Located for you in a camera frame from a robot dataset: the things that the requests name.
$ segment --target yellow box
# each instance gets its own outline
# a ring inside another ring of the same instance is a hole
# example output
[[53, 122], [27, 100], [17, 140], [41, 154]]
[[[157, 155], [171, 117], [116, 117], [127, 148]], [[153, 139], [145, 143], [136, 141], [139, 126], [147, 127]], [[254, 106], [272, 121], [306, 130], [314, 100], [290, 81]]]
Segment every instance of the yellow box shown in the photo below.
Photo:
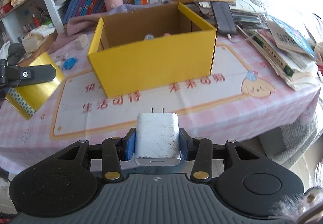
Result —
[[210, 75], [215, 41], [211, 24], [172, 3], [100, 18], [88, 60], [112, 98]]

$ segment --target patterned strip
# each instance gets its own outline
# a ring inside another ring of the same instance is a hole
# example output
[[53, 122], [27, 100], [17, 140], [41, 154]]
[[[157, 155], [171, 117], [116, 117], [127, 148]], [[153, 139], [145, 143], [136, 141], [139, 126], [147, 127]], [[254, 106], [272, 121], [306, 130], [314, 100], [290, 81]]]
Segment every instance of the patterned strip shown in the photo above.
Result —
[[36, 111], [33, 109], [29, 103], [22, 98], [22, 96], [14, 88], [10, 88], [8, 91], [9, 95], [22, 107], [23, 110], [27, 112], [28, 115], [33, 116]]

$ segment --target tablecloth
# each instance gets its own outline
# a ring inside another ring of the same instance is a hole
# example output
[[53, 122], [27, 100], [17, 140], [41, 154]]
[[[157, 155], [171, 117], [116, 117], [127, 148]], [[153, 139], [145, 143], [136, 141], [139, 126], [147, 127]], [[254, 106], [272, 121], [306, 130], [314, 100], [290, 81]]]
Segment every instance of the tablecloth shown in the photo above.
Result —
[[[299, 116], [310, 119], [320, 91], [319, 85], [299, 92], [290, 89], [240, 35], [233, 42], [217, 37], [210, 76], [114, 99], [100, 88], [87, 49], [77, 51], [70, 42], [51, 57], [64, 53], [76, 57], [76, 65], [63, 71], [65, 81], [29, 121], [7, 101], [0, 109], [0, 167], [9, 172], [17, 174], [80, 139], [98, 144], [123, 137], [135, 127], [136, 115], [151, 108], [176, 112], [179, 126], [191, 137], [207, 137], [217, 144], [246, 140]], [[121, 164], [134, 166], [133, 161]], [[100, 169], [99, 163], [92, 165]]]

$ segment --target gray ribbed surface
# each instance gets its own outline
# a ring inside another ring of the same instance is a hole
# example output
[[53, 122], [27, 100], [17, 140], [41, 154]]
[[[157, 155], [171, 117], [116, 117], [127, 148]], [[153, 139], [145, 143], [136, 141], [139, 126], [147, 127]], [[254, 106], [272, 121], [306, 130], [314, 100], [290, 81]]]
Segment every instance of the gray ribbed surface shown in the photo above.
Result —
[[227, 209], [207, 185], [194, 184], [184, 174], [136, 175], [104, 185], [86, 208], [59, 218], [19, 214], [10, 224], [285, 224], [284, 220], [254, 220]]

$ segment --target white charger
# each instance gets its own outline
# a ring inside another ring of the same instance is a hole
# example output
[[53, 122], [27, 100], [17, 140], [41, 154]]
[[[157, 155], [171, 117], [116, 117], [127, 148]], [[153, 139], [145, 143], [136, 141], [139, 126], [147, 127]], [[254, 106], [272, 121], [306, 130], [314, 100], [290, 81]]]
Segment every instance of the white charger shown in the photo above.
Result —
[[134, 156], [135, 162], [141, 166], [178, 165], [180, 141], [177, 114], [139, 114]]

